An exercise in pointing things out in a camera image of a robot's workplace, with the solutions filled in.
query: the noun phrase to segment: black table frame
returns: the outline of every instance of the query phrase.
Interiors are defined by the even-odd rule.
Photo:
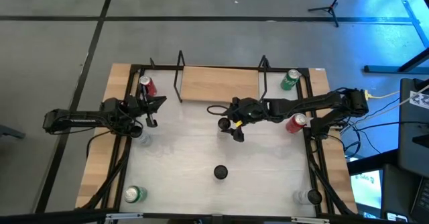
[[[366,73],[429,74],[429,67],[417,67],[427,60],[429,60],[429,48],[426,48],[402,66],[366,65],[363,71]]]
[[[12,136],[19,139],[23,139],[25,137],[25,133],[0,124],[0,137],[3,135]]]
[[[133,85],[138,84],[138,82],[134,82],[135,75],[138,74],[139,77],[141,77],[144,75],[145,70],[175,70],[176,75],[175,75],[175,81],[174,81],[173,87],[176,89],[177,72],[179,70],[183,70],[183,67],[186,65],[182,51],[179,51],[178,61],[177,61],[176,65],[159,65],[158,66],[155,64],[155,62],[151,58],[149,59],[149,61],[150,61],[150,64],[148,64],[148,65],[138,65],[138,64],[131,65],[131,68],[129,71],[127,87],[126,87],[125,94],[124,94],[125,96],[129,95],[131,93],[131,89],[132,89]],[[272,68],[272,67],[269,67],[268,59],[265,56],[262,56],[262,58],[259,62],[259,65],[257,67],[236,67],[236,66],[204,66],[204,67],[222,67],[222,68],[233,68],[233,69],[244,69],[244,70],[258,70],[260,72],[264,72],[264,75],[266,74],[266,72],[284,72],[284,73],[287,73],[289,70],[295,69],[295,70],[298,70],[302,74],[302,77],[304,78],[304,81],[306,83],[306,90],[307,90],[308,97],[313,96],[313,91],[312,91],[312,87],[311,87],[311,80],[310,80],[310,72],[309,72],[308,68]],[[297,82],[296,88],[297,88],[298,99],[303,99],[302,85],[301,85],[300,81]],[[139,97],[140,94],[141,94],[141,91],[139,91],[139,88],[137,87],[135,95],[137,97]],[[182,102],[182,100],[180,98],[180,94],[179,93],[177,93],[177,94],[178,94],[178,101]],[[317,114],[315,111],[312,111],[310,113],[311,113],[312,117],[317,117]],[[311,141],[312,141],[311,133],[310,133],[310,131],[308,131],[308,129],[304,129],[303,134],[304,134],[304,141],[305,141],[307,161],[308,161],[308,156],[313,154],[312,144],[311,144]],[[325,162],[325,158],[324,158],[324,151],[323,151],[322,142],[318,139],[318,140],[315,140],[315,143],[316,143],[316,147],[317,147],[316,153],[318,155],[320,169],[322,170],[324,177],[328,180],[328,171],[327,171],[326,162]],[[117,156],[119,153],[119,149],[120,149],[120,147],[119,147],[120,144],[121,144],[121,137],[117,136],[115,138],[115,143],[113,146],[111,161],[109,163],[109,171],[107,174],[110,174],[113,170],[113,167],[115,166],[115,163],[117,161]],[[131,138],[128,137],[127,141],[125,142],[124,152],[129,153],[130,149],[131,149]],[[310,174],[311,187],[317,190],[318,185],[317,185],[317,181],[316,181],[316,176],[313,173],[313,171],[310,169],[309,163],[308,163],[308,167],[309,167],[308,171]],[[119,205],[120,205],[121,199],[122,199],[122,191],[123,191],[123,187],[124,187],[123,185],[125,182],[126,171],[127,171],[127,164],[124,165],[122,171],[120,171],[120,173],[119,173],[119,181],[118,181],[118,185],[117,185],[117,189],[116,189],[116,193],[115,193],[114,205],[113,205],[114,209],[119,210]],[[101,201],[101,208],[102,209],[108,208],[107,207],[107,200],[109,199],[109,195],[110,195],[110,189],[109,189],[109,191],[107,191],[105,193],[104,197],[102,198],[102,201]],[[328,209],[327,210],[328,214],[334,214],[334,204],[330,200],[326,191],[325,191],[325,197],[326,197],[325,201],[326,201],[326,205],[327,205],[327,209]],[[316,215],[322,214],[322,209],[321,209],[320,205],[314,206],[314,210],[315,210]],[[199,218],[201,218],[201,216],[205,216],[205,217],[209,216],[210,218],[213,218],[213,219],[216,219],[216,218],[222,219],[224,217],[222,215],[215,217],[215,216],[211,216],[211,215],[191,215],[191,214],[177,214],[177,213],[145,213],[145,216],[146,217],[150,216],[150,218],[161,218],[161,219],[168,219],[168,218],[199,219]],[[229,215],[229,216],[225,216],[225,218],[234,219],[234,220],[239,219],[239,220],[260,220],[260,221],[291,221],[291,217],[256,217],[256,216]]]

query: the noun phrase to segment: gray floor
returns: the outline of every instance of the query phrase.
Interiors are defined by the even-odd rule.
[[[308,7],[332,0],[112,0],[109,15],[315,16]],[[409,0],[429,36],[421,0]],[[99,15],[104,0],[0,0],[0,15]],[[341,17],[407,17],[401,0],[339,0]],[[56,138],[44,133],[44,114],[67,108],[84,63],[95,22],[0,21],[0,123],[27,133],[0,138],[0,215],[34,207]],[[410,23],[106,22],[79,109],[96,109],[112,63],[255,66],[265,54],[272,66],[326,68],[330,87],[356,87],[385,95],[407,75],[363,74],[366,64],[399,66],[424,49]],[[395,97],[369,102],[371,111]],[[397,121],[397,111],[365,125]],[[397,147],[397,126],[368,129],[384,152]],[[48,203],[49,211],[74,207],[91,133],[69,139]],[[349,144],[353,132],[344,135]],[[359,154],[375,154],[366,141]]]

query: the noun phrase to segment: wooden plank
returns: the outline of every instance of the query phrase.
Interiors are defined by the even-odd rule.
[[[258,71],[185,66],[180,96],[184,100],[227,103],[233,97],[258,99]]]
[[[130,68],[130,64],[112,65],[103,100],[111,97],[123,98],[127,88]],[[106,128],[98,127],[94,134],[99,134],[106,130]],[[105,181],[114,143],[115,135],[109,133],[92,141],[82,182],[80,183],[76,207],[85,205]]]
[[[329,92],[328,79],[326,77],[326,71],[322,68],[310,68],[310,80],[313,90],[313,95],[322,95]],[[301,78],[303,96],[307,97],[306,83],[303,78]],[[330,109],[323,109],[317,111],[318,117],[323,117],[329,113]],[[336,130],[330,130],[329,135],[340,137],[340,133]],[[332,187],[335,189],[335,192],[338,196],[345,202],[350,210],[357,213],[357,206],[355,198],[353,196],[353,190],[351,188],[351,181],[349,176],[349,170],[347,168],[347,163],[344,157],[343,145],[336,139],[328,138],[322,140],[324,158],[326,162],[326,167],[328,169],[329,182]],[[313,150],[315,150],[315,143],[312,141]],[[314,154],[316,161],[318,162],[317,154]],[[323,185],[318,181],[318,189],[324,190]],[[326,203],[321,204],[322,212],[327,213],[328,209]]]

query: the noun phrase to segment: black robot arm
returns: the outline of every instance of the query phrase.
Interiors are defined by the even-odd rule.
[[[225,116],[219,120],[218,125],[223,132],[230,133],[234,140],[244,142],[244,134],[241,128],[249,123],[259,121],[272,121],[280,123],[295,113],[315,111],[319,109],[332,109],[324,117],[316,117],[311,120],[313,136],[326,137],[329,127],[344,124],[346,117],[362,117],[368,113],[368,105],[365,94],[357,89],[338,89],[324,95],[308,97],[301,100],[287,99],[239,99],[234,97],[229,108],[224,113],[211,114]],[[236,129],[230,128],[232,121]]]
[[[55,109],[45,115],[43,128],[53,134],[70,127],[106,127],[119,135],[139,135],[141,128],[135,127],[135,118],[147,114],[147,126],[156,127],[156,120],[152,119],[151,114],[156,113],[166,99],[151,96],[137,99],[130,95],[124,101],[107,99],[101,103],[99,111]]]

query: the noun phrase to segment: black cable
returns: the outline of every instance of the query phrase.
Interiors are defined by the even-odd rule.
[[[338,137],[335,137],[335,136],[332,136],[332,135],[329,135],[329,134],[328,134],[328,137],[331,137],[333,139],[338,140],[343,145],[343,149],[346,148],[346,145],[344,144],[344,142],[341,139],[339,139]]]
[[[90,128],[88,128],[88,129],[82,129],[82,130],[78,130],[78,131],[69,131],[69,132],[67,132],[67,133],[51,133],[51,135],[63,135],[63,134],[71,134],[71,133],[82,133],[82,132],[84,132],[84,131],[89,131],[89,130],[92,130],[92,129],[94,129],[95,127],[90,127]]]
[[[344,148],[345,149],[344,153],[345,153],[350,147],[353,147],[353,146],[357,145],[355,152],[353,154],[347,156],[346,158],[352,158],[352,157],[354,157],[359,152],[359,150],[361,149],[361,145],[362,145],[362,143],[361,143],[361,135],[359,134],[358,131],[356,131],[357,128],[355,127],[355,122],[351,121],[350,118],[349,118],[347,120],[347,124],[349,124],[349,123],[353,124],[351,126],[355,130],[355,133],[356,133],[356,136],[357,136],[358,140],[355,141],[354,143],[352,143],[351,145],[349,145],[349,146],[347,146],[347,147]]]
[[[100,136],[105,135],[106,133],[110,133],[110,132],[111,132],[111,130],[106,131],[106,132],[99,133],[99,134],[97,134],[97,135],[92,136],[92,137],[88,140],[88,143],[86,144],[86,158],[88,158],[88,155],[89,155],[89,146],[90,146],[91,142],[92,142],[96,137],[100,137]]]
[[[208,106],[207,107],[207,112],[210,113],[211,115],[217,115],[217,116],[224,116],[225,112],[223,112],[223,113],[213,113],[212,111],[209,110],[212,107],[220,107],[220,108],[223,108],[223,109],[226,109],[226,110],[229,109],[228,107],[222,106],[222,105],[211,105],[211,106]]]
[[[361,131],[363,134],[365,134],[365,137],[367,138],[367,140],[368,140],[368,143],[369,143],[369,145],[375,150],[375,151],[377,151],[379,154],[381,154],[381,152],[380,151],[378,151],[378,149],[376,149],[375,147],[374,147],[374,145],[371,143],[371,141],[369,141],[369,138],[368,138],[368,135],[367,135],[367,133],[365,133],[364,131]]]
[[[391,123],[381,123],[381,124],[377,124],[377,125],[370,125],[370,126],[367,126],[367,127],[363,127],[361,129],[356,129],[356,130],[357,131],[362,131],[362,130],[369,129],[369,128],[372,128],[372,127],[380,127],[380,126],[399,124],[399,123],[416,123],[416,124],[429,125],[429,123],[424,123],[424,122],[421,122],[421,121],[397,121],[397,122],[391,122]]]
[[[118,160],[116,166],[112,169],[112,172],[107,175],[106,180],[102,183],[98,191],[91,197],[87,204],[83,205],[83,209],[94,209],[100,202],[102,196],[108,191],[110,185],[114,181],[116,175],[122,170],[125,163],[129,158],[129,151],[123,151],[121,158]]]
[[[395,99],[394,101],[392,101],[392,102],[388,103],[386,106],[384,106],[384,107],[382,107],[382,108],[380,108],[380,109],[376,110],[376,111],[375,111],[375,112],[373,112],[372,114],[370,114],[370,115],[366,115],[364,118],[357,120],[357,121],[356,121],[356,124],[358,124],[358,122],[360,122],[360,121],[365,120],[365,119],[366,119],[366,118],[368,118],[368,117],[374,116],[375,114],[379,113],[380,111],[382,111],[382,110],[386,109],[388,106],[390,106],[390,105],[394,104],[394,103],[395,103],[397,100],[399,100],[399,99],[400,99],[400,97],[398,97],[398,98],[397,98],[397,99]],[[350,126],[348,126],[348,127],[344,128],[344,129],[341,131],[341,134],[343,134],[344,132],[346,132],[349,128],[350,128]]]
[[[360,119],[360,120],[357,120],[357,121],[356,121],[356,124],[357,124],[358,122],[360,122],[360,121],[365,120],[366,118],[368,118],[368,117],[370,117],[370,116],[374,116],[375,114],[377,114],[377,113],[381,112],[382,110],[386,109],[388,106],[390,106],[390,105],[394,104],[394,103],[395,103],[397,100],[399,100],[399,99],[400,99],[400,97],[398,97],[398,98],[397,98],[397,99],[395,99],[394,101],[392,101],[392,102],[388,103],[388,104],[387,104],[386,106],[384,106],[383,108],[376,110],[376,111],[375,111],[375,112],[373,112],[372,114],[370,114],[370,115],[366,115],[364,118],[362,118],[362,119]]]
[[[316,141],[316,138],[315,137],[311,137],[310,140]],[[314,146],[316,146],[316,149],[311,151],[313,154],[316,153],[319,150],[319,148],[317,147],[316,144],[314,144]]]
[[[135,117],[134,117],[134,118],[132,118],[130,115],[126,114],[124,111],[122,111],[122,109],[121,109],[120,107],[118,107],[118,110],[119,110],[122,114],[124,114],[126,117],[128,117],[129,119],[131,119],[131,120],[133,120],[134,122],[136,122],[136,123],[140,124],[141,128],[143,129],[143,124],[142,124],[139,120],[137,120]]]

